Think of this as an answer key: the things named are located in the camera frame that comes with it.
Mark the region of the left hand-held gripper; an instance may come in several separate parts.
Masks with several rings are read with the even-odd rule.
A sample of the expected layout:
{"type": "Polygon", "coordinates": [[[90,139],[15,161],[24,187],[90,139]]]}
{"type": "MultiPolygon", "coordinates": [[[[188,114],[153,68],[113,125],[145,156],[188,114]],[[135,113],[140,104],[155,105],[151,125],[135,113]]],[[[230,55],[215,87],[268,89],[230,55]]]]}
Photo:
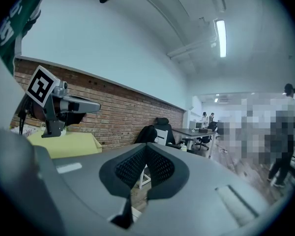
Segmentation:
{"type": "Polygon", "coordinates": [[[70,95],[67,82],[62,81],[41,65],[37,67],[26,89],[26,115],[44,116],[42,138],[59,137],[67,126],[79,124],[87,113],[96,113],[100,103],[70,95]]]}

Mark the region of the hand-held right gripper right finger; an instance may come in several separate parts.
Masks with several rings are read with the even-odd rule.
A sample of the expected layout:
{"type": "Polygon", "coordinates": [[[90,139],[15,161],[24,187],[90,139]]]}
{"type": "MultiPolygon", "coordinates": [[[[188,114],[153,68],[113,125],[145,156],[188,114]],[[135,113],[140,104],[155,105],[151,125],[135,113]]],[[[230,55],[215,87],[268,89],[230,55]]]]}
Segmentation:
{"type": "Polygon", "coordinates": [[[146,165],[151,177],[148,201],[172,198],[189,179],[188,166],[154,143],[146,144],[146,165]]]}

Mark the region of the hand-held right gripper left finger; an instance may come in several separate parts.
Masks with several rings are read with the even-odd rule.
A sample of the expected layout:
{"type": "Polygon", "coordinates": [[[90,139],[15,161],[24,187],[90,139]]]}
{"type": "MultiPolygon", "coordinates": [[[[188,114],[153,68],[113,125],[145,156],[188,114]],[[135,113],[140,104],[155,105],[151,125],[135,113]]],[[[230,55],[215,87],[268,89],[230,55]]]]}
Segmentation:
{"type": "Polygon", "coordinates": [[[143,143],[106,161],[99,170],[99,178],[108,192],[113,196],[125,198],[121,214],[111,220],[121,228],[128,229],[133,224],[131,189],[138,181],[145,165],[146,144],[143,143]]]}

